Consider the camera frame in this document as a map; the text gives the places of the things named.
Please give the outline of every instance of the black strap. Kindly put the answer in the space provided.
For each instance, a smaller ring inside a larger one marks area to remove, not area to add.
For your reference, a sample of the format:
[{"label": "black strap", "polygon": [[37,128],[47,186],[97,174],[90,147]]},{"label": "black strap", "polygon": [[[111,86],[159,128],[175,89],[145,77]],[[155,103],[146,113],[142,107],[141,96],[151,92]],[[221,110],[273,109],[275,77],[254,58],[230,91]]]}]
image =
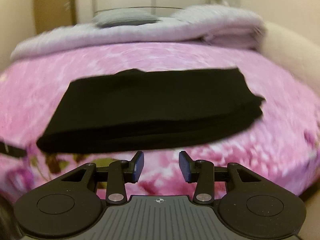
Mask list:
[{"label": "black strap", "polygon": [[27,156],[27,151],[17,148],[15,146],[8,145],[4,142],[0,142],[0,153],[9,155],[11,157],[22,158]]}]

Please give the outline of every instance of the metal screw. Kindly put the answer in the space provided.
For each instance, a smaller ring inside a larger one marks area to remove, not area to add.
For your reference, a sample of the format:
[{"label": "metal screw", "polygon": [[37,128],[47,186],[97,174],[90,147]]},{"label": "metal screw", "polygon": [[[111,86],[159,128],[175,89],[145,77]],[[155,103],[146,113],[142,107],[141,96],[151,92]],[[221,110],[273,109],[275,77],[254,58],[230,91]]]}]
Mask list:
[{"label": "metal screw", "polygon": [[123,200],[124,196],[119,193],[114,193],[114,194],[109,195],[108,199],[116,202],[116,201]]},{"label": "metal screw", "polygon": [[211,196],[206,193],[198,194],[196,196],[196,199],[199,201],[209,201],[211,199]]}]

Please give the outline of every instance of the gray pillow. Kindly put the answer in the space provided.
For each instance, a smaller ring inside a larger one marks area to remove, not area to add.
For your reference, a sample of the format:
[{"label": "gray pillow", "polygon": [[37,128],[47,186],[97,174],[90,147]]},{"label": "gray pillow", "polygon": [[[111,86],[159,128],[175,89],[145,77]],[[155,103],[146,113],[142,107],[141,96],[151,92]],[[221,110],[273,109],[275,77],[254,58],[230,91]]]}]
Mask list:
[{"label": "gray pillow", "polygon": [[113,27],[119,25],[142,25],[155,23],[158,17],[146,11],[130,9],[114,9],[98,14],[92,19],[100,28]]}]

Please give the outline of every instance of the gray ribbed plate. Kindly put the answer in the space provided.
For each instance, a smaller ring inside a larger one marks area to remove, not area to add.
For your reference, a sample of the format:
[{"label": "gray ribbed plate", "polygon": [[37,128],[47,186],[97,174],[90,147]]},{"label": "gray ribbed plate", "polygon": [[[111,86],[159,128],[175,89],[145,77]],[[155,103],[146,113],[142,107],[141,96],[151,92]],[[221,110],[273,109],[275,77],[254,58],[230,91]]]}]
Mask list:
[{"label": "gray ribbed plate", "polygon": [[[210,207],[187,196],[132,196],[107,208],[101,220],[70,240],[245,240],[226,228]],[[297,240],[295,236],[287,240]]]}]

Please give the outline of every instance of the pink blanket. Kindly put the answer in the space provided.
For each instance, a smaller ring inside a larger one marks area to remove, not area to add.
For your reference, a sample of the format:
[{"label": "pink blanket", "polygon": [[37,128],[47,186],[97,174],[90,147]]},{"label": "pink blanket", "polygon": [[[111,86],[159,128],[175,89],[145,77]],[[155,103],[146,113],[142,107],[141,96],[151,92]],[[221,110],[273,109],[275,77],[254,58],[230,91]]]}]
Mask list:
[{"label": "pink blanket", "polygon": [[[216,166],[238,162],[300,194],[319,174],[320,99],[287,71],[256,52],[197,42],[104,45],[15,62],[0,77],[0,136],[8,143],[26,147],[28,158],[15,160],[0,154],[2,194],[15,201],[24,192],[83,163],[108,165],[114,159],[130,159],[134,155],[126,152],[47,156],[37,149],[36,139],[71,80],[131,68],[165,71],[235,65],[246,77],[251,91],[266,99],[263,118],[248,130],[218,142],[145,151],[140,181],[126,185],[128,195],[192,196],[195,185],[185,183],[179,170],[180,150]],[[223,194],[223,185],[217,183],[216,197]]]}]

